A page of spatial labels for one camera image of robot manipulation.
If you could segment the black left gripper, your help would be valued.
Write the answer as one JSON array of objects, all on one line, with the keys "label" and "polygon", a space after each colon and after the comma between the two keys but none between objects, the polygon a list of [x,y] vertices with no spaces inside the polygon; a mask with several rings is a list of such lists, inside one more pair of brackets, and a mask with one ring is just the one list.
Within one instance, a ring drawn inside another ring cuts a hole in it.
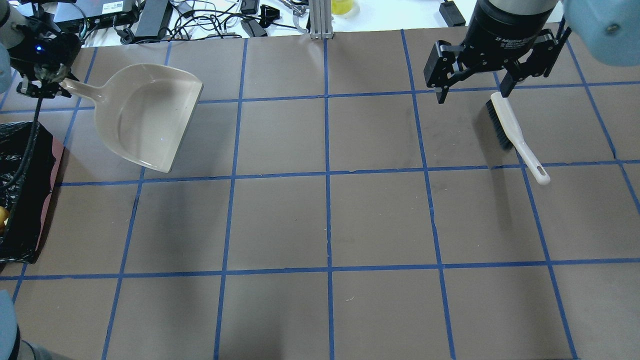
[{"label": "black left gripper", "polygon": [[[7,19],[9,65],[27,80],[16,85],[16,92],[28,98],[52,100],[66,96],[59,84],[77,81],[73,65],[82,48],[75,33],[52,31],[39,20],[11,14]],[[44,81],[40,85],[33,81]]]}]

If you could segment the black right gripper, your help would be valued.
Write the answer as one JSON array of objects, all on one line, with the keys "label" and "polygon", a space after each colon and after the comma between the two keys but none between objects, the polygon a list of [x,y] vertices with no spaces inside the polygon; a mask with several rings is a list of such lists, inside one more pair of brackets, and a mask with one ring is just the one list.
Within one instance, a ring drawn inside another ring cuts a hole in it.
[{"label": "black right gripper", "polygon": [[[476,73],[505,68],[499,86],[503,98],[532,76],[548,78],[567,39],[570,27],[553,35],[545,29],[556,0],[478,0],[462,43],[435,41],[423,68],[427,88],[444,104],[450,88]],[[521,63],[519,59],[530,54]]]}]

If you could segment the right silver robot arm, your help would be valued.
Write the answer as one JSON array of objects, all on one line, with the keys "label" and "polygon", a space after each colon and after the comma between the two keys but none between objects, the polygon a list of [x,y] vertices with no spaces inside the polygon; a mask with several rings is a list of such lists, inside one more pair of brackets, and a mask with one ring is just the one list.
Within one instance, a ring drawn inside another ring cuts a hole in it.
[{"label": "right silver robot arm", "polygon": [[639,64],[637,0],[477,0],[460,43],[436,41],[423,68],[439,104],[473,75],[505,71],[499,91],[549,77],[567,40],[578,36],[590,55],[612,67]]}]

